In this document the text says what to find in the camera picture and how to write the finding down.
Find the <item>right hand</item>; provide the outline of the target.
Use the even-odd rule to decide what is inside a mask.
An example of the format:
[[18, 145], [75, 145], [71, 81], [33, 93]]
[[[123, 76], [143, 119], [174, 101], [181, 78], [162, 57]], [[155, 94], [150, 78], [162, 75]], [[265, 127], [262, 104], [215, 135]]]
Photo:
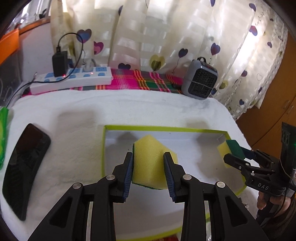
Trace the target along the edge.
[[[284, 197], [284, 196], [278, 196], [278, 197], [270, 197], [269, 200], [274, 205], [282, 206], [280, 213], [284, 213], [290, 206], [291, 199]], [[267, 201], [264, 199], [264, 193], [259, 192], [258, 193], [258, 199], [257, 199], [257, 208], [262, 210], [266, 207]]]

